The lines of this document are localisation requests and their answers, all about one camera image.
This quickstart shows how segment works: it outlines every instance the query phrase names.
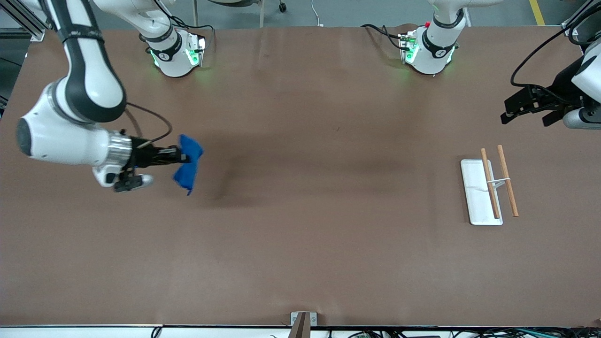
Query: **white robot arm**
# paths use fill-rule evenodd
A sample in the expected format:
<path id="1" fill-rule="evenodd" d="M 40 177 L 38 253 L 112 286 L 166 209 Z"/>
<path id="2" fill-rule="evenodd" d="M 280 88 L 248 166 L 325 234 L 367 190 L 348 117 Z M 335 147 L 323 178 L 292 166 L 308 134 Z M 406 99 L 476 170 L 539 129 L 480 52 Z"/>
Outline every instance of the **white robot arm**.
<path id="1" fill-rule="evenodd" d="M 33 159 L 86 164 L 101 186 L 116 191 L 151 184 L 136 167 L 187 162 L 179 149 L 108 131 L 99 123 L 114 121 L 126 106 L 126 94 L 109 63 L 102 34 L 87 0 L 46 0 L 69 61 L 67 76 L 49 84 L 17 124 L 17 143 Z"/>
<path id="2" fill-rule="evenodd" d="M 505 100 L 501 123 L 527 113 L 551 111 L 543 125 L 560 120 L 571 129 L 601 129 L 601 40 L 562 70 L 548 87 L 526 84 Z"/>
<path id="3" fill-rule="evenodd" d="M 455 44 L 465 27 L 466 7 L 487 7 L 503 0 L 427 0 L 434 7 L 434 18 L 430 26 L 421 26 L 409 32 L 402 42 L 401 57 L 423 74 L 436 74 L 451 61 Z"/>
<path id="4" fill-rule="evenodd" d="M 173 5 L 175 0 L 166 0 Z M 204 37 L 175 28 L 161 0 L 94 0 L 104 12 L 134 26 L 150 46 L 155 65 L 163 74 L 180 77 L 199 66 L 205 48 Z"/>

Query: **wire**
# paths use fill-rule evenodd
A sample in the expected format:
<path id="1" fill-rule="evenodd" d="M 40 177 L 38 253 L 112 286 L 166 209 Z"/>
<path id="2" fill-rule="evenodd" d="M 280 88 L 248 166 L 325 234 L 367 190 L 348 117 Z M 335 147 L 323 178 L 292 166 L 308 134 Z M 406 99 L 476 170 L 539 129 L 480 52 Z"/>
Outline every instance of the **wire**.
<path id="1" fill-rule="evenodd" d="M 584 12 L 588 6 L 590 6 L 595 0 L 588 0 L 587 4 L 580 7 L 580 10 L 578 11 L 578 13 L 574 14 L 574 16 L 572 16 L 572 18 L 570 19 L 570 21 L 568 21 L 568 23 L 566 24 L 566 27 L 571 25 L 572 22 L 574 22 L 574 20 L 576 20 L 576 18 L 578 16 L 580 16 L 580 14 L 582 14 L 582 12 Z"/>
<path id="2" fill-rule="evenodd" d="M 175 16 L 175 15 L 171 15 L 169 14 L 160 4 L 159 4 L 159 0 L 154 0 L 154 3 L 157 5 L 157 7 L 159 7 L 160 11 L 163 12 L 163 14 L 165 14 L 169 20 L 173 21 L 173 25 L 179 28 L 184 28 L 184 29 L 188 29 L 188 28 L 210 28 L 211 29 L 211 34 L 212 34 L 212 38 L 211 40 L 209 40 L 207 42 L 207 45 L 205 47 L 205 49 L 209 49 L 209 46 L 211 45 L 211 42 L 213 42 L 213 40 L 215 40 L 215 27 L 211 26 L 211 25 L 201 25 L 201 26 L 190 26 L 187 23 L 184 22 L 184 20 L 182 20 L 180 17 Z"/>
<path id="3" fill-rule="evenodd" d="M 598 11 L 601 11 L 601 3 L 596 3 L 591 8 L 587 9 L 586 11 L 584 11 L 582 13 L 582 15 L 578 16 L 576 18 L 576 20 L 574 20 L 574 22 L 572 22 L 570 24 L 570 26 L 566 26 L 566 28 L 567 27 L 570 28 L 570 31 L 569 31 L 568 36 L 567 36 L 567 38 L 570 40 L 570 42 L 572 42 L 574 45 L 578 45 L 578 46 L 588 46 L 588 45 L 591 44 L 591 41 L 577 41 L 574 38 L 574 29 L 576 29 L 576 27 L 578 27 L 578 25 L 580 25 L 582 23 L 582 21 L 584 21 L 585 19 L 587 19 L 588 17 L 590 17 L 594 13 L 597 13 Z"/>
<path id="4" fill-rule="evenodd" d="M 515 81 L 516 79 L 516 75 L 519 72 L 520 69 L 522 69 L 522 67 L 538 52 L 540 51 L 543 47 L 545 47 L 546 45 L 548 45 L 551 41 L 553 41 L 554 39 L 556 39 L 558 36 L 560 36 L 561 34 L 565 33 L 566 31 L 569 31 L 568 33 L 568 39 L 574 43 L 575 45 L 580 45 L 580 46 L 585 46 L 585 45 L 589 45 L 591 42 L 587 41 L 587 42 L 580 42 L 580 41 L 576 41 L 574 39 L 573 36 L 573 31 L 574 28 L 576 26 L 578 26 L 583 20 L 585 20 L 586 18 L 590 17 L 591 15 L 593 15 L 594 13 L 597 13 L 598 11 L 601 11 L 601 3 L 595 4 L 594 6 L 592 6 L 589 9 L 586 9 L 585 11 L 582 11 L 578 14 L 578 17 L 574 17 L 572 18 L 571 22 L 566 25 L 566 27 L 564 27 L 562 30 L 558 31 L 557 33 L 555 33 L 553 36 L 549 37 L 547 40 L 545 40 L 543 43 L 541 43 L 538 47 L 536 47 L 530 54 L 528 54 L 528 56 L 518 65 L 518 67 L 513 71 L 513 73 L 511 74 L 511 78 L 510 78 L 510 83 L 511 85 L 515 86 L 515 87 L 527 87 L 527 86 L 531 86 L 534 87 L 540 91 L 544 91 L 545 93 L 553 96 L 554 98 L 556 98 L 559 102 L 567 104 L 567 105 L 574 105 L 575 102 L 570 102 L 562 97 L 560 97 L 559 95 L 553 93 L 552 91 L 550 91 L 549 89 L 547 89 L 546 87 L 543 87 L 541 85 L 537 85 L 537 84 L 524 84 L 524 83 L 517 83 Z"/>
<path id="5" fill-rule="evenodd" d="M 320 26 L 319 15 L 317 14 L 315 7 L 313 6 L 313 0 L 311 0 L 311 9 L 313 10 L 313 13 L 315 13 L 315 17 L 317 18 L 317 26 Z"/>
<path id="6" fill-rule="evenodd" d="M 357 333 L 353 333 L 353 334 L 351 334 L 351 335 L 350 335 L 349 337 L 347 337 L 347 338 L 353 338 L 353 337 L 356 337 L 356 336 L 360 336 L 360 335 L 362 335 L 362 334 L 363 334 L 363 331 L 361 331 L 361 332 L 357 332 Z"/>
<path id="7" fill-rule="evenodd" d="M 215 30 L 214 27 L 211 25 L 190 26 L 190 25 L 186 24 L 184 22 L 184 20 L 182 20 L 181 18 L 167 13 L 167 11 L 165 11 L 165 9 L 159 4 L 159 0 L 154 0 L 154 3 L 159 7 L 161 12 L 165 13 L 165 15 L 174 22 L 174 26 L 177 26 L 179 28 L 207 28 L 207 27 L 209 27 L 212 30 Z"/>
<path id="8" fill-rule="evenodd" d="M 6 61 L 6 62 L 12 63 L 12 64 L 14 64 L 15 66 L 23 67 L 23 65 L 22 65 L 22 64 L 20 64 L 20 63 L 16 63 L 16 62 L 14 62 L 14 61 L 10 61 L 9 59 L 0 58 L 0 60 L 4 60 L 4 61 Z"/>
<path id="9" fill-rule="evenodd" d="M 127 105 L 129 105 L 129 106 L 132 106 L 132 107 L 135 107 L 135 108 L 138 108 L 138 109 L 140 109 L 141 111 L 144 111 L 144 112 L 147 112 L 147 113 L 149 113 L 149 114 L 151 114 L 151 115 L 154 115 L 154 116 L 156 116 L 156 117 L 157 117 L 159 120 L 163 121 L 163 122 L 164 122 L 164 123 L 167 125 L 167 128 L 168 128 L 168 130 L 167 130 L 167 132 L 166 132 L 166 133 L 164 133 L 163 135 L 161 135 L 161 136 L 159 136 L 159 137 L 153 138 L 152 140 L 149 140 L 149 141 L 147 141 L 147 142 L 144 142 L 144 143 L 140 144 L 140 145 L 138 146 L 138 148 L 143 148 L 143 147 L 145 147 L 145 146 L 147 146 L 147 145 L 149 145 L 149 144 L 151 144 L 151 143 L 154 143 L 154 142 L 156 142 L 156 141 L 159 141 L 159 140 L 161 140 L 161 139 L 163 139 L 163 138 L 167 137 L 167 136 L 168 136 L 169 134 L 171 134 L 171 132 L 173 131 L 173 126 L 171 125 L 171 122 L 169 122 L 169 120 L 167 120 L 167 119 L 166 119 L 166 118 L 165 118 L 163 115 L 161 115 L 161 114 L 159 114 L 159 113 L 156 113 L 156 112 L 154 112 L 154 111 L 152 111 L 152 110 L 146 109 L 146 108 L 144 108 L 144 107 L 142 107 L 142 106 L 139 106 L 139 105 L 136 105 L 136 104 L 134 104 L 134 103 L 131 103 L 131 102 L 127 102 Z"/>
<path id="10" fill-rule="evenodd" d="M 152 333 L 150 334 L 150 338 L 159 338 L 160 333 L 163 331 L 163 327 L 155 327 L 152 329 Z"/>
<path id="11" fill-rule="evenodd" d="M 138 123 L 136 118 L 133 116 L 133 114 L 129 110 L 125 109 L 125 115 L 127 115 L 127 118 L 129 118 L 129 120 L 132 122 L 134 130 L 136 130 L 136 136 L 143 137 L 142 129 L 140 128 L 140 124 Z"/>
<path id="12" fill-rule="evenodd" d="M 398 38 L 398 35 L 394 35 L 394 34 L 390 34 L 388 32 L 388 29 L 386 28 L 386 26 L 382 26 L 382 29 L 370 24 L 370 23 L 366 23 L 365 25 L 362 25 L 361 27 L 366 27 L 366 28 L 373 28 L 375 29 L 378 33 L 385 35 L 388 40 L 390 41 L 390 43 L 392 43 L 393 46 L 395 46 L 396 48 L 400 49 L 401 51 L 408 51 L 409 48 L 407 47 L 401 47 L 399 45 L 397 45 L 394 40 L 392 38 Z"/>
<path id="13" fill-rule="evenodd" d="M 532 86 L 538 90 L 544 91 L 545 93 L 553 96 L 554 98 L 556 98 L 557 100 L 559 100 L 561 103 L 565 103 L 568 105 L 571 105 L 573 102 L 570 102 L 568 100 L 565 100 L 562 97 L 559 97 L 559 95 L 553 93 L 552 91 L 548 90 L 547 88 L 541 86 L 541 85 L 537 85 L 537 84 L 524 84 L 524 83 L 518 83 L 516 82 L 516 75 L 517 73 L 520 71 L 520 69 L 522 69 L 522 67 L 534 56 L 534 54 L 536 54 L 538 51 L 540 51 L 543 47 L 545 47 L 546 45 L 549 44 L 549 42 L 551 42 L 552 40 L 555 40 L 558 36 L 560 36 L 561 34 L 563 34 L 565 31 L 567 31 L 569 29 L 569 27 L 565 27 L 564 29 L 562 29 L 561 31 L 558 31 L 557 33 L 555 33 L 552 37 L 548 38 L 547 40 L 545 40 L 545 42 L 541 43 L 538 47 L 536 47 L 532 52 L 530 52 L 530 54 L 528 54 L 528 56 L 518 65 L 518 67 L 513 71 L 513 73 L 511 74 L 511 78 L 510 78 L 510 83 L 512 86 L 515 87 L 527 87 L 527 86 Z"/>
<path id="14" fill-rule="evenodd" d="M 401 51 L 408 51 L 409 48 L 407 47 L 401 47 L 399 45 L 397 45 L 396 43 L 394 43 L 394 40 L 392 39 L 392 37 L 390 36 L 390 34 L 388 34 L 388 29 L 386 29 L 386 26 L 382 25 L 382 29 L 384 30 L 384 33 L 386 33 L 386 36 L 388 37 L 388 40 L 390 40 L 390 43 L 392 43 L 393 46 L 395 46 L 396 48 L 399 48 Z"/>
<path id="15" fill-rule="evenodd" d="M 365 25 L 361 25 L 361 27 L 362 27 L 362 28 L 363 28 L 363 27 L 373 28 L 373 29 L 375 29 L 375 30 L 376 30 L 378 33 L 380 33 L 380 34 L 382 34 L 382 35 L 386 35 L 386 32 L 385 32 L 385 31 L 381 30 L 379 27 L 376 27 L 376 26 L 374 26 L 374 25 L 372 25 L 372 24 L 370 24 L 370 23 L 366 23 Z M 394 38 L 398 38 L 398 35 L 392 35 L 392 34 L 389 34 L 388 36 L 390 36 L 390 37 L 394 37 Z"/>

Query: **black cable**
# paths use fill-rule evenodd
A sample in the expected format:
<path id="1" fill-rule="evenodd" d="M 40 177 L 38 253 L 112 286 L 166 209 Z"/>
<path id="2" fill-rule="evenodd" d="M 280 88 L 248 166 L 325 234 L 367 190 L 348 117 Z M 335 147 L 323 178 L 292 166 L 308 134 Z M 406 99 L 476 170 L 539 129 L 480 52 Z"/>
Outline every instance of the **black cable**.
<path id="1" fill-rule="evenodd" d="M 390 43 L 392 43 L 393 46 L 395 46 L 396 48 L 400 49 L 401 51 L 408 51 L 409 50 L 409 48 L 407 48 L 407 47 L 401 47 L 401 46 L 397 45 L 394 42 L 394 40 L 392 38 L 398 38 L 398 36 L 394 35 L 394 34 L 390 34 L 388 32 L 388 29 L 386 28 L 386 26 L 382 26 L 382 29 L 380 29 L 380 28 L 378 28 L 378 27 L 376 27 L 376 26 L 374 26 L 374 25 L 372 25 L 370 23 L 366 23 L 365 25 L 363 25 L 361 27 L 375 29 L 378 33 L 380 33 L 382 35 L 385 35 L 388 38 L 388 40 L 390 41 Z"/>
<path id="2" fill-rule="evenodd" d="M 14 65 L 16 65 L 16 66 L 23 67 L 23 65 L 22 65 L 22 64 L 20 64 L 20 63 L 16 63 L 16 62 L 14 62 L 14 61 L 10 61 L 9 59 L 0 58 L 0 60 L 4 60 L 4 61 L 6 61 L 6 62 L 9 62 L 9 63 L 12 63 L 12 64 L 14 64 Z"/>
<path id="3" fill-rule="evenodd" d="M 570 40 L 571 43 L 573 43 L 574 45 L 578 45 L 578 46 L 588 46 L 591 44 L 591 41 L 577 41 L 573 35 L 574 29 L 576 29 L 576 27 L 578 25 L 580 25 L 582 23 L 582 21 L 586 20 L 587 18 L 589 18 L 594 13 L 597 13 L 598 11 L 601 11 L 601 3 L 597 3 L 594 6 L 592 6 L 591 8 L 587 9 L 586 11 L 584 11 L 582 13 L 582 15 L 578 16 L 576 18 L 576 20 L 574 20 L 574 22 L 572 22 L 569 26 L 566 26 L 566 28 L 568 28 L 568 27 L 570 28 L 567 38 Z"/>
<path id="4" fill-rule="evenodd" d="M 575 45 L 580 45 L 580 46 L 586 46 L 589 45 L 591 43 L 591 41 L 586 41 L 586 42 L 580 42 L 580 41 L 576 41 L 573 37 L 573 32 L 574 29 L 586 18 L 590 17 L 591 15 L 593 15 L 594 13 L 597 13 L 598 11 L 601 11 L 601 3 L 595 4 L 594 6 L 584 10 L 584 8 L 582 8 L 580 10 L 580 12 L 578 13 L 577 16 L 574 16 L 572 18 L 572 20 L 570 20 L 570 22 L 566 25 L 565 28 L 563 28 L 562 30 L 558 31 L 557 33 L 555 33 L 552 37 L 548 38 L 547 40 L 545 40 L 545 42 L 543 42 L 542 44 L 540 44 L 538 47 L 536 47 L 520 64 L 519 66 L 513 71 L 513 73 L 511 74 L 511 85 L 515 86 L 515 87 L 533 87 L 536 88 L 538 90 L 544 91 L 545 93 L 551 95 L 552 97 L 556 98 L 559 102 L 564 103 L 566 105 L 577 105 L 576 102 L 570 102 L 568 100 L 563 99 L 562 97 L 559 97 L 557 94 L 553 93 L 552 91 L 550 91 L 549 89 L 541 86 L 541 85 L 537 85 L 537 84 L 523 84 L 523 83 L 517 83 L 515 82 L 515 78 L 517 73 L 519 72 L 519 70 L 528 62 L 528 60 L 530 60 L 532 58 L 532 56 L 534 56 L 534 54 L 536 54 L 538 51 L 540 51 L 543 47 L 545 47 L 546 45 L 548 45 L 552 40 L 554 40 L 555 38 L 557 38 L 558 36 L 560 36 L 561 34 L 565 33 L 566 31 L 568 31 L 568 39 L 570 40 L 570 42 L 574 43 Z"/>
<path id="5" fill-rule="evenodd" d="M 370 338 L 384 338 L 381 334 L 377 334 L 374 331 L 368 330 L 365 331 Z"/>
<path id="6" fill-rule="evenodd" d="M 167 128 L 168 128 L 167 132 L 164 133 L 163 135 L 159 136 L 159 137 L 153 138 L 152 140 L 149 141 L 149 143 L 154 143 L 156 141 L 159 141 L 159 140 L 167 137 L 167 135 L 171 134 L 171 132 L 173 131 L 173 126 L 171 125 L 171 122 L 169 122 L 169 120 L 167 120 L 163 115 L 161 115 L 161 114 L 159 114 L 157 112 L 154 112 L 152 110 L 146 109 L 146 108 L 144 108 L 142 106 L 139 106 L 139 105 L 136 105 L 134 103 L 131 103 L 131 102 L 127 102 L 127 105 L 130 105 L 132 107 L 140 109 L 141 111 L 144 111 L 144 112 L 147 112 L 147 113 L 149 113 L 151 115 L 154 115 L 159 120 L 163 121 L 167 125 Z"/>
<path id="7" fill-rule="evenodd" d="M 361 25 L 361 28 L 373 28 L 375 29 L 378 33 L 380 33 L 381 35 L 386 35 L 386 33 L 381 30 L 379 27 L 376 27 L 370 23 L 366 23 L 365 25 Z M 396 35 L 389 35 L 390 37 L 394 37 L 394 38 L 398 38 L 398 36 Z"/>
<path id="8" fill-rule="evenodd" d="M 570 19 L 570 21 L 568 21 L 568 23 L 566 24 L 567 26 L 570 26 L 574 20 L 576 20 L 580 14 L 582 14 L 582 12 L 584 12 L 588 6 L 590 6 L 595 0 L 588 0 L 587 4 L 583 5 L 582 7 L 580 7 L 580 10 L 578 11 L 578 13 L 574 14 L 574 16 L 572 16 L 572 19 Z"/>
<path id="9" fill-rule="evenodd" d="M 353 333 L 353 334 L 351 334 L 351 335 L 350 335 L 349 337 L 347 337 L 347 338 L 353 338 L 353 337 L 356 337 L 356 336 L 360 336 L 360 335 L 362 335 L 362 334 L 363 334 L 363 331 L 361 331 L 361 332 L 357 332 L 357 333 Z"/>
<path id="10" fill-rule="evenodd" d="M 125 115 L 127 115 L 127 118 L 129 118 L 129 121 L 132 122 L 133 129 L 136 130 L 136 136 L 143 137 L 142 129 L 140 128 L 140 124 L 138 123 L 138 120 L 136 120 L 136 118 L 133 116 L 133 114 L 127 109 L 125 109 Z"/>
<path id="11" fill-rule="evenodd" d="M 155 327 L 152 329 L 152 333 L 150 334 L 150 338 L 159 338 L 160 333 L 163 331 L 163 327 Z"/>
<path id="12" fill-rule="evenodd" d="M 526 86 L 532 86 L 538 90 L 544 91 L 547 94 L 553 96 L 554 98 L 556 98 L 557 100 L 559 100 L 561 103 L 565 103 L 568 105 L 573 104 L 573 102 L 569 102 L 568 100 L 565 100 L 562 97 L 559 97 L 557 94 L 553 93 L 552 91 L 548 90 L 547 88 L 541 86 L 541 85 L 537 85 L 537 84 L 523 84 L 523 83 L 518 83 L 516 82 L 516 75 L 517 73 L 520 71 L 520 69 L 522 69 L 522 67 L 534 56 L 534 54 L 536 54 L 538 51 L 540 51 L 543 47 L 545 47 L 546 45 L 549 44 L 549 42 L 555 40 L 558 36 L 560 36 L 561 34 L 563 34 L 565 31 L 567 31 L 569 29 L 569 27 L 565 27 L 564 29 L 562 29 L 561 31 L 558 31 L 557 33 L 555 33 L 552 37 L 548 38 L 547 40 L 545 40 L 545 42 L 541 43 L 538 47 L 536 47 L 530 54 L 528 54 L 528 56 L 518 65 L 518 67 L 513 71 L 513 73 L 511 74 L 511 78 L 510 78 L 510 83 L 512 86 L 515 87 L 526 87 Z"/>
<path id="13" fill-rule="evenodd" d="M 161 12 L 163 12 L 170 20 L 172 20 L 174 22 L 174 26 L 177 26 L 179 28 L 207 28 L 207 27 L 209 27 L 212 30 L 215 30 L 214 27 L 211 25 L 190 26 L 190 25 L 186 24 L 184 22 L 184 20 L 182 20 L 181 18 L 167 13 L 167 11 L 165 11 L 165 9 L 163 9 L 163 7 L 161 7 L 161 5 L 159 4 L 159 0 L 154 0 L 154 3 L 159 7 Z"/>
<path id="14" fill-rule="evenodd" d="M 160 11 L 163 12 L 164 15 L 166 15 L 169 20 L 173 21 L 173 25 L 179 28 L 184 28 L 184 29 L 188 29 L 188 28 L 210 28 L 211 29 L 211 35 L 213 36 L 211 38 L 211 40 L 209 40 L 207 42 L 207 45 L 205 46 L 205 49 L 208 49 L 209 46 L 211 45 L 211 43 L 213 42 L 213 40 L 215 40 L 215 27 L 211 26 L 211 25 L 201 25 L 201 26 L 190 26 L 187 23 L 184 22 L 184 20 L 182 20 L 181 18 L 179 18 L 178 16 L 175 15 L 171 15 L 169 13 L 167 13 L 167 11 L 165 9 L 163 9 L 163 7 L 161 7 L 161 5 L 159 4 L 158 0 L 154 0 L 154 3 L 157 5 L 157 7 L 159 7 Z"/>
<path id="15" fill-rule="evenodd" d="M 390 40 L 390 43 L 392 43 L 393 46 L 395 46 L 396 48 L 399 48 L 401 51 L 409 51 L 409 48 L 401 47 L 401 46 L 397 45 L 396 43 L 394 43 L 394 41 L 392 40 L 392 37 L 390 36 L 390 34 L 388 34 L 388 29 L 386 29 L 386 26 L 382 25 L 382 29 L 386 33 L 388 40 Z"/>

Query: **white plate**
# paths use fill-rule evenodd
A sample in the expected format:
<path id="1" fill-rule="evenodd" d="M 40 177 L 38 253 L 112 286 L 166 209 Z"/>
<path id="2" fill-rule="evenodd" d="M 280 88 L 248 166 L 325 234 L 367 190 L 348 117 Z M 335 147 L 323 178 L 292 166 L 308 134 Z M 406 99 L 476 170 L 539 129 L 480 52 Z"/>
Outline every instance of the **white plate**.
<path id="1" fill-rule="evenodd" d="M 492 166 L 488 161 L 492 177 Z M 488 187 L 486 185 L 486 175 L 481 159 L 462 159 L 461 173 L 463 175 L 463 187 L 465 188 L 465 197 L 468 201 L 469 222 L 475 226 L 500 226 L 503 224 L 501 206 L 499 205 L 499 196 L 496 194 L 496 205 L 499 208 L 499 216 L 495 218 Z"/>

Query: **blue towel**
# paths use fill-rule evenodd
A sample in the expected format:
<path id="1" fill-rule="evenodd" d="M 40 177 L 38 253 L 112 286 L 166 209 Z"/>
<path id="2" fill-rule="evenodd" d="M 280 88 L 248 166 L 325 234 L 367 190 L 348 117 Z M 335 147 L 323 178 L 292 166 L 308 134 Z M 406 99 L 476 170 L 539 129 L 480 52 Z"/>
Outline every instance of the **blue towel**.
<path id="1" fill-rule="evenodd" d="M 182 153 L 190 158 L 190 163 L 182 164 L 175 174 L 173 174 L 173 179 L 182 188 L 188 189 L 188 196 L 190 196 L 194 189 L 194 179 L 198 171 L 198 160 L 204 150 L 193 138 L 183 134 L 180 134 L 180 149 Z"/>

